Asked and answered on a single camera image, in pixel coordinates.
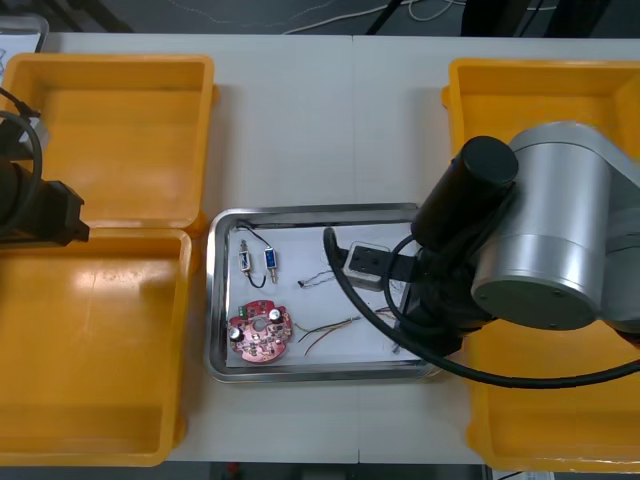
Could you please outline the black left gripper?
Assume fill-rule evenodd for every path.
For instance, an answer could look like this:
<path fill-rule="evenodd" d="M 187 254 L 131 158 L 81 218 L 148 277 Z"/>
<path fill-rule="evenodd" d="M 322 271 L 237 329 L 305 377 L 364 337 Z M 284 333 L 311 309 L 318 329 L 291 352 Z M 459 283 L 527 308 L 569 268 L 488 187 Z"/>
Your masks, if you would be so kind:
<path fill-rule="evenodd" d="M 47 183 L 42 210 L 47 245 L 67 246 L 74 241 L 89 240 L 90 227 L 80 218 L 83 205 L 84 200 L 66 184 L 60 181 Z"/>

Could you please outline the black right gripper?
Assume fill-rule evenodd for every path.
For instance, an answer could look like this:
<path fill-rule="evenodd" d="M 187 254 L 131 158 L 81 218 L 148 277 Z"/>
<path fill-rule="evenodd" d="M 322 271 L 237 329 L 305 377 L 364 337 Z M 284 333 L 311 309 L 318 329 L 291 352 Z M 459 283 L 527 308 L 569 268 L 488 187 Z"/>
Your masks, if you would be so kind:
<path fill-rule="evenodd" d="M 413 341 L 440 356 L 461 349 L 464 337 L 495 320 L 472 298 L 475 267 L 462 263 L 448 270 L 434 267 L 439 256 L 421 250 L 401 311 L 411 321 L 403 329 Z"/>

